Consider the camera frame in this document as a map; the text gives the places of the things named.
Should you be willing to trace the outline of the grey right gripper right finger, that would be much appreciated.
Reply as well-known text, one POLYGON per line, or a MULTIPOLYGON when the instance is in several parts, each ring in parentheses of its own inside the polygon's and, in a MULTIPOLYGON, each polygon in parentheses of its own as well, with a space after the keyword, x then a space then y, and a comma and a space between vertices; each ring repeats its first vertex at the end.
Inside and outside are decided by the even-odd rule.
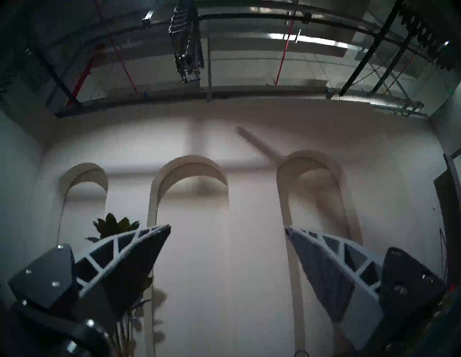
POLYGON ((447 286, 397 247, 379 256, 354 241, 287 227, 317 299, 356 351, 404 351, 447 286))

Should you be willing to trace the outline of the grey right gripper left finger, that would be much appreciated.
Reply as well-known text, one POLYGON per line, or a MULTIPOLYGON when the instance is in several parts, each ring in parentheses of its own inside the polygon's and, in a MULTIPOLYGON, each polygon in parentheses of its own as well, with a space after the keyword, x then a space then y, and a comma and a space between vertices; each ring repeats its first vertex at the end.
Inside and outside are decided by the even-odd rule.
POLYGON ((170 233, 170 225, 121 233, 77 256, 69 244, 57 245, 8 285, 17 300, 52 316, 117 321, 140 297, 170 233))

